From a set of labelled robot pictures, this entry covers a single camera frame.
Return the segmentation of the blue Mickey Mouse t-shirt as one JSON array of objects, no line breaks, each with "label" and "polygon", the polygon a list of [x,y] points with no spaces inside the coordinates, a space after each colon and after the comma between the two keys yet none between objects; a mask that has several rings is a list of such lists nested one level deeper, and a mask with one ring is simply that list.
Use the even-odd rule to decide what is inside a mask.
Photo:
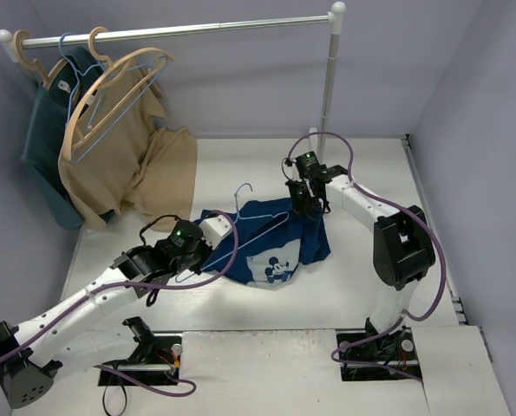
[{"label": "blue Mickey Mouse t-shirt", "polygon": [[[251,200],[240,208],[242,217],[290,213],[289,219],[243,249],[225,273],[228,280],[257,289],[280,289],[297,272],[300,265],[321,262],[330,254],[323,214],[312,218],[293,212],[290,198]],[[236,225],[238,246],[251,238],[269,220],[241,221]]]}]

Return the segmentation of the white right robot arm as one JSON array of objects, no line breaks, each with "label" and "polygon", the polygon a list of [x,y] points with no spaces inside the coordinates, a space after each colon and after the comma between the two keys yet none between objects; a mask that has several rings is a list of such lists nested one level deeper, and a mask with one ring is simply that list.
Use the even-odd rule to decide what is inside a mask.
[{"label": "white right robot arm", "polygon": [[314,152],[286,158],[281,168],[292,170],[285,184],[296,214],[324,214],[333,203],[372,233],[373,266],[383,288],[366,320],[363,345],[383,357],[395,346],[390,329],[404,317],[418,282],[435,263],[423,210],[397,207],[353,180],[346,168],[321,164]]}]

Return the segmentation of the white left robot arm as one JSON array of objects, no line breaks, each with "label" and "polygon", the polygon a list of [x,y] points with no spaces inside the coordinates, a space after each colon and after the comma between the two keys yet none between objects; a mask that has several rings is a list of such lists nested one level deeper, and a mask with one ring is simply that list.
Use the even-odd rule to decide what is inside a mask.
[{"label": "white left robot arm", "polygon": [[0,322],[0,387],[13,410],[42,398],[56,381],[109,361],[141,364],[153,354],[154,335],[139,317],[118,329],[96,331],[96,323],[145,296],[170,290],[169,280],[205,262],[228,237],[234,221],[211,211],[195,222],[177,219],[155,244],[142,241],[122,252],[85,288],[27,321]]}]

